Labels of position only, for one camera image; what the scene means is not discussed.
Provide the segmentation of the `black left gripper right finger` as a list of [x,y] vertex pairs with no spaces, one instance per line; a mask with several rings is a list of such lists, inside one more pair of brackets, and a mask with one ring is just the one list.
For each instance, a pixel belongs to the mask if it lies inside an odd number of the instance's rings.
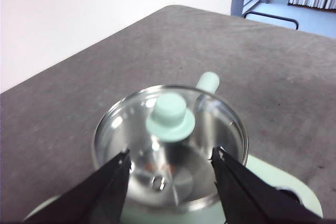
[[265,183],[222,148],[212,149],[211,165],[228,223],[324,223],[323,218]]

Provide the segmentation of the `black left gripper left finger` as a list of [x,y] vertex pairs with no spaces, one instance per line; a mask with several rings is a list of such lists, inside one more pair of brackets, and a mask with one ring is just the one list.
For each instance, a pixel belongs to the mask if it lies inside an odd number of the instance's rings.
[[27,216],[23,223],[119,223],[130,168],[126,148],[77,186]]

